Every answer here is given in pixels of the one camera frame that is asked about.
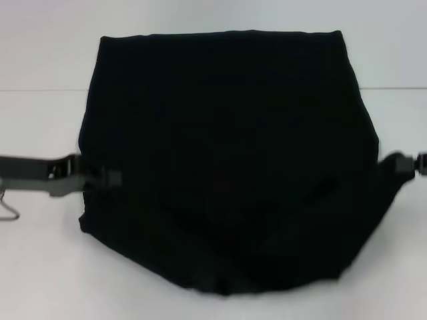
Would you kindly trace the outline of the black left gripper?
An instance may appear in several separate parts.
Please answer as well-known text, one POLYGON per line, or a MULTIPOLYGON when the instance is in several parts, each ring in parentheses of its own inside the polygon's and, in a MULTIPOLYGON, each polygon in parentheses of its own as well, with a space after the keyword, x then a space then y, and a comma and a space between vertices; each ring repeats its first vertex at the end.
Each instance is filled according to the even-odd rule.
POLYGON ((52 197, 64 197, 91 187, 121 187, 119 171, 88 169, 81 171, 81 157, 70 154, 60 159, 1 157, 1 190, 42 191, 52 197))

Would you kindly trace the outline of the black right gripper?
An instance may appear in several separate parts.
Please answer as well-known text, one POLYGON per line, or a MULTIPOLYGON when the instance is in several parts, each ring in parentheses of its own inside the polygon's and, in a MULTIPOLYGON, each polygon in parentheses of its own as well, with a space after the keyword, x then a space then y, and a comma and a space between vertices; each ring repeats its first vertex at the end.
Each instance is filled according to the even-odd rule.
POLYGON ((419 153, 415 159, 407 156, 396 158, 394 166, 396 174, 414 177, 415 171, 421 176, 427 176, 427 152, 419 153))

